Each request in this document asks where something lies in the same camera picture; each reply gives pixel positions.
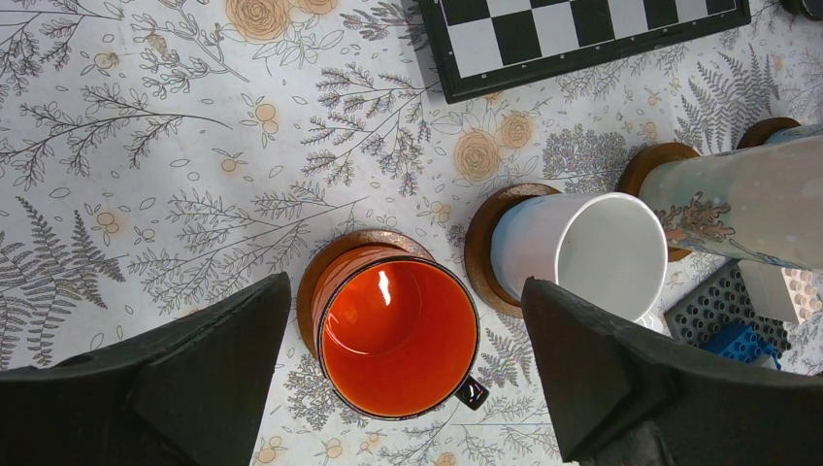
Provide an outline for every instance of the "mug handle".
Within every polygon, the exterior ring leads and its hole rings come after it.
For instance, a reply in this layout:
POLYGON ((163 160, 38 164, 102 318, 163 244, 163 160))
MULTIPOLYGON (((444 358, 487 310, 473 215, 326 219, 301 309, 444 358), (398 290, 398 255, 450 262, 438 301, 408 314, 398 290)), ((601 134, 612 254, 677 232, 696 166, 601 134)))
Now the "mug handle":
POLYGON ((483 402, 486 401, 486 398, 488 398, 488 390, 476 381, 475 378, 468 376, 460 385, 460 388, 457 388, 454 396, 462 401, 464 405, 477 411, 483 402))

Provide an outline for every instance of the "blue toy piece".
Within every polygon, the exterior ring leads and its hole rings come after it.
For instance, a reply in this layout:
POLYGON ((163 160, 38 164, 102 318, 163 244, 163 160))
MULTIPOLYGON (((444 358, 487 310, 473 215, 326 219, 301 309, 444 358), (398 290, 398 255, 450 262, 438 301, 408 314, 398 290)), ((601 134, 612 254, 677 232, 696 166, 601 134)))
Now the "blue toy piece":
POLYGON ((746 364, 757 359, 761 354, 770 355, 777 363, 777 350, 771 343, 760 341, 754 330, 742 323, 730 323, 701 347, 719 356, 735 359, 746 364))

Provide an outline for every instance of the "mug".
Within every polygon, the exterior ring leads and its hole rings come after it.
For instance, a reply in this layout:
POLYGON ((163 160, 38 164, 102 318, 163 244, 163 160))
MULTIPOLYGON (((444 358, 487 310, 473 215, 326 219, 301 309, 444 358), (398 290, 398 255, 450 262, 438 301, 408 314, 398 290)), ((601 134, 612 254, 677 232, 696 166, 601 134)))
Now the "mug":
POLYGON ((312 298, 323 375, 353 410, 381 419, 421 416, 452 395, 478 409, 488 397, 469 375, 478 322, 454 274, 384 245, 341 254, 312 298))
POLYGON ((663 289, 666 236, 657 216, 634 196, 552 194, 503 215, 492 234, 491 264, 517 300, 526 279, 535 277, 635 321, 663 289))

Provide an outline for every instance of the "wooden coaster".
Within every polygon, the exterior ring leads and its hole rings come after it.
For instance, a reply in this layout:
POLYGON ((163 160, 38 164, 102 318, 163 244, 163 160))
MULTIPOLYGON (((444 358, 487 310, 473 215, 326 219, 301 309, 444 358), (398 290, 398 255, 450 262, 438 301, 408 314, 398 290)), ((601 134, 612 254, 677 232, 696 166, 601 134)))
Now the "wooden coaster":
POLYGON ((754 123, 741 138, 741 143, 738 144, 738 149, 756 148, 763 146, 766 141, 777 131, 783 129, 796 128, 800 124, 792 118, 777 117, 768 118, 763 121, 754 123))
POLYGON ((517 204, 538 196, 560 191, 545 184, 518 184, 501 189, 477 209, 463 247, 463 260, 469 283, 489 307, 507 316, 523 318, 520 302, 503 290, 491 268, 491 236, 500 218, 517 204))
POLYGON ((297 288, 297 324, 300 327, 300 335, 303 343, 309 352, 317 357, 317 348, 314 346, 314 334, 312 332, 312 296, 314 287, 320 274, 326 270, 336 258, 344 252, 361 248, 364 246, 382 245, 404 250, 417 257, 434 260, 420 243, 395 231, 388 230, 360 230, 345 234, 340 238, 326 245, 309 263, 300 286, 297 288))
MULTIPOLYGON (((699 157, 696 150, 681 143, 666 143, 638 152, 617 182, 617 190, 640 197, 641 186, 652 170, 664 163, 699 157)), ((669 247, 669 262, 677 262, 692 253, 691 250, 669 247)))

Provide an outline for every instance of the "white lego brick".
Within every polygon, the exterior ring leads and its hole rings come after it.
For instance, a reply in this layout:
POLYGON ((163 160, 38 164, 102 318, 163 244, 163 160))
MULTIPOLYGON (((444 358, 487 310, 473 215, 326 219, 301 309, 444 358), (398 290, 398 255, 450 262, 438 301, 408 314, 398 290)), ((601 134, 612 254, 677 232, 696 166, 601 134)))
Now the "white lego brick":
POLYGON ((742 260, 738 264, 759 316, 803 323, 823 308, 811 272, 742 260))

